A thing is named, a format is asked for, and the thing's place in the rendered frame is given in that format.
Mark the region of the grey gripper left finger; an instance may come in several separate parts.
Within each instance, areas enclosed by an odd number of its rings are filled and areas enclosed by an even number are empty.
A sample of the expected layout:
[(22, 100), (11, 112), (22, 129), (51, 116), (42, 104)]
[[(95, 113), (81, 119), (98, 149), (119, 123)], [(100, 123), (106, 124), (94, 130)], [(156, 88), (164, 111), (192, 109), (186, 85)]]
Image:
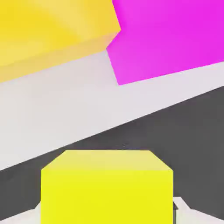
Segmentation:
[(40, 224), (41, 202), (0, 205), (0, 224)]

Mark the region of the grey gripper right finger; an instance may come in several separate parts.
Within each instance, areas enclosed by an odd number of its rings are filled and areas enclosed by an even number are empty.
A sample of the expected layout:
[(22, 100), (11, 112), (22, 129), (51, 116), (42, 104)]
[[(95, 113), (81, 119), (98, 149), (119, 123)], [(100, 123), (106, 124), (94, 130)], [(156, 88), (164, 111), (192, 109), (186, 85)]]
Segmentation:
[(176, 211), (176, 224), (224, 224), (224, 220), (190, 209), (181, 197), (173, 197)]

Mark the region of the small yellow cube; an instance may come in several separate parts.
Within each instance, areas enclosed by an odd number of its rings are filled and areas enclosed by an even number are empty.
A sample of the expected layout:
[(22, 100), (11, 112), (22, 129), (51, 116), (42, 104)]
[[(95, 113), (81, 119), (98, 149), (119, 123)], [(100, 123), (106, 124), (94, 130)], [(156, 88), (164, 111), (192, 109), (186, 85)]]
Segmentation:
[(66, 150), (41, 170), (41, 224), (173, 224), (173, 170), (149, 150)]

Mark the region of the large magenta box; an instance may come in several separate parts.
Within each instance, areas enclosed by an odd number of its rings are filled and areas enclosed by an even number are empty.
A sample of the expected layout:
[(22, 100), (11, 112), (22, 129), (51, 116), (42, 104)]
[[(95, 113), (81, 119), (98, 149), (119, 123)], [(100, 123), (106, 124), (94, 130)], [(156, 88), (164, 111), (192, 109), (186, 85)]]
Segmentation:
[(118, 84), (224, 62), (224, 0), (112, 0)]

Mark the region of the large orange-yellow box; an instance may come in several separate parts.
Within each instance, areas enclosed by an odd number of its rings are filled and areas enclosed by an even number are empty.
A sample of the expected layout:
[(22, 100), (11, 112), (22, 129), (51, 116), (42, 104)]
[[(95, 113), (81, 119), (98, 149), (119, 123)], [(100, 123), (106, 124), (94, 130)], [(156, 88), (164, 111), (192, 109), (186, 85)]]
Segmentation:
[(0, 83), (105, 50), (112, 0), (0, 0)]

